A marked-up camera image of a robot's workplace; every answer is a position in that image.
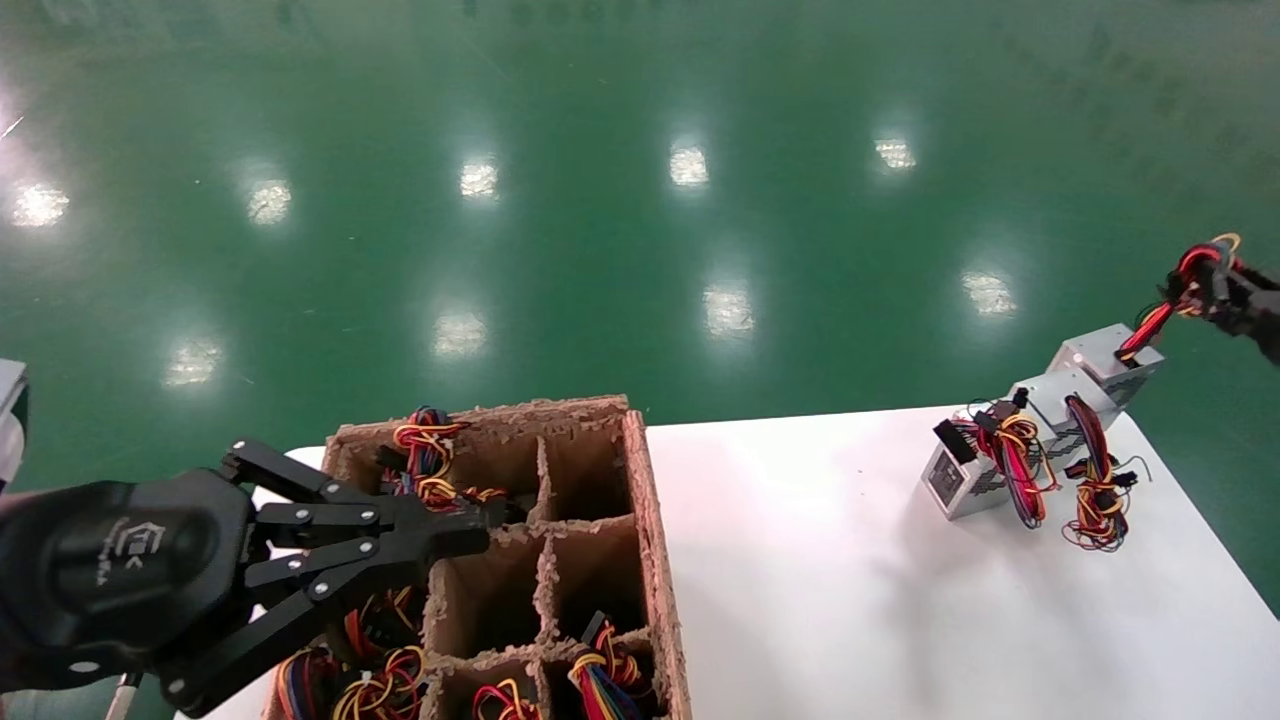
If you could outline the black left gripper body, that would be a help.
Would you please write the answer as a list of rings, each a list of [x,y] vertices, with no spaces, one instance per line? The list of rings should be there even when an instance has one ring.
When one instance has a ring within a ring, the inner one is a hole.
[[[55,691],[197,653],[246,623],[250,496],[210,470],[3,501],[3,691]]]

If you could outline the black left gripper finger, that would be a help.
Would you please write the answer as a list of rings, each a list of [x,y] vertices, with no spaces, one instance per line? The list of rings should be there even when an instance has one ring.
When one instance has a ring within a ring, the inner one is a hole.
[[[160,652],[165,700],[205,716],[315,641],[347,673],[371,670],[389,647],[370,641],[362,615],[424,587],[433,544],[347,539],[250,564],[229,591]]]
[[[223,459],[228,479],[280,496],[257,509],[256,530],[278,548],[315,551],[353,541],[435,561],[484,552],[490,536],[475,507],[433,511],[407,495],[344,483],[256,439],[238,439]]]

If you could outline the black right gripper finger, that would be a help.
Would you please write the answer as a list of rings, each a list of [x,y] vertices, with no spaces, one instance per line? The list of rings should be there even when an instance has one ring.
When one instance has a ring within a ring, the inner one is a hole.
[[[1272,365],[1279,364],[1279,293],[1245,293],[1215,301],[1207,318],[1226,334],[1252,340]]]
[[[1240,263],[1215,266],[1210,281],[1213,304],[1277,304],[1279,284]]]

